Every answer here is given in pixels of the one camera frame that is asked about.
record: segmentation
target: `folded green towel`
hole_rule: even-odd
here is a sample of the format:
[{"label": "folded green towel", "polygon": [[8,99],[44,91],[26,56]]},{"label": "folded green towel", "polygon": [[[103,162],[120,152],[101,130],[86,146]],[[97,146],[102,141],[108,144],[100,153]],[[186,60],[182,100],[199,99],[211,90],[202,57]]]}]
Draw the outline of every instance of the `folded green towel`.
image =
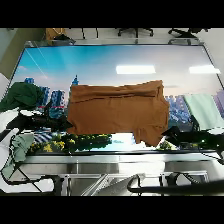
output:
[{"label": "folded green towel", "polygon": [[197,119],[200,125],[200,130],[224,127],[224,120],[211,95],[184,95],[184,100],[190,113]]}]

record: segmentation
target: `floor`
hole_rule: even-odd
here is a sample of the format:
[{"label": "floor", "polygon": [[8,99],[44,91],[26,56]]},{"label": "floor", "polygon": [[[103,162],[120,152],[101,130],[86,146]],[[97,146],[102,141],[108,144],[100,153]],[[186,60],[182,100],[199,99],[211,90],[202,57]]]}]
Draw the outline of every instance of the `floor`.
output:
[{"label": "floor", "polygon": [[[172,36],[168,34],[170,28],[155,28],[154,29],[154,37],[153,38],[171,38]],[[105,38],[134,38],[134,32],[124,32],[121,37],[117,36],[117,30],[113,28],[98,28],[99,31],[99,39]],[[94,39],[96,38],[96,30],[94,28],[84,28],[86,39]],[[82,32],[80,28],[72,28],[66,29],[66,33],[70,38],[82,39]],[[205,41],[207,44],[211,55],[213,56],[214,61],[217,64],[217,68],[221,70],[224,74],[224,29],[223,28],[213,28],[209,30],[209,32],[200,32],[197,34],[199,38]],[[149,36],[148,31],[143,31],[140,29],[139,38],[152,38]],[[67,165],[26,165],[23,166],[22,169],[31,173],[33,171],[38,173],[98,173],[99,170],[101,172],[117,172],[119,169],[120,172],[162,172],[162,171],[187,171],[187,170],[207,170],[208,176],[210,180],[216,180],[220,178],[224,178],[224,167],[220,165],[217,161],[205,161],[205,162],[170,162],[170,163],[157,163],[157,164],[143,164],[141,167],[135,164],[122,164],[119,168],[113,166],[111,164],[105,166],[99,166],[98,168],[93,168],[90,164],[81,165],[78,167],[75,166],[67,166]],[[86,187],[86,183],[76,182],[73,183],[74,187],[74,195],[77,195],[81,192],[83,187]]]}]

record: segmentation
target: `light green cloth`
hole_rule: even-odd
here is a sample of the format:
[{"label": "light green cloth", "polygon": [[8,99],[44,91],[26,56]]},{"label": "light green cloth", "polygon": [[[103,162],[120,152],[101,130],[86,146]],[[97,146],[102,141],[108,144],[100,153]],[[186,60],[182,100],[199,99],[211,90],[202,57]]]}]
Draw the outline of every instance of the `light green cloth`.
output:
[{"label": "light green cloth", "polygon": [[184,100],[192,115],[197,119],[200,130],[224,128],[224,120],[209,94],[184,95]]},{"label": "light green cloth", "polygon": [[[26,153],[34,141],[33,134],[21,134],[17,135],[12,141],[14,146],[14,159],[16,162],[21,162],[26,159]],[[5,167],[2,169],[2,174],[6,179],[9,179],[14,171],[14,162],[11,156],[9,157]]]}]

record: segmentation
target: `dark green garment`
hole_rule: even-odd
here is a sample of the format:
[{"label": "dark green garment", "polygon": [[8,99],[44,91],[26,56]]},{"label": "dark green garment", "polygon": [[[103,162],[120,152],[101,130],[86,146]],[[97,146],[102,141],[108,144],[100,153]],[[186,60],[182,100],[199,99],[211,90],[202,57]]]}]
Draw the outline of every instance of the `dark green garment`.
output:
[{"label": "dark green garment", "polygon": [[25,82],[15,82],[8,94],[0,102],[0,112],[17,107],[23,110],[33,110],[37,101],[43,98],[43,92],[38,86]]}]

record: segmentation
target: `brown shirt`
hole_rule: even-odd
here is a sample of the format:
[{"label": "brown shirt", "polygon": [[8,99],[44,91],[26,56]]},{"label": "brown shirt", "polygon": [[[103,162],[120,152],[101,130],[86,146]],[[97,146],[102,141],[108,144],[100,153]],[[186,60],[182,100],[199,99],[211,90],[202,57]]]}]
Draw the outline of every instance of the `brown shirt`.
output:
[{"label": "brown shirt", "polygon": [[139,85],[72,86],[68,121],[73,134],[133,132],[136,143],[156,146],[168,128],[162,81]]}]

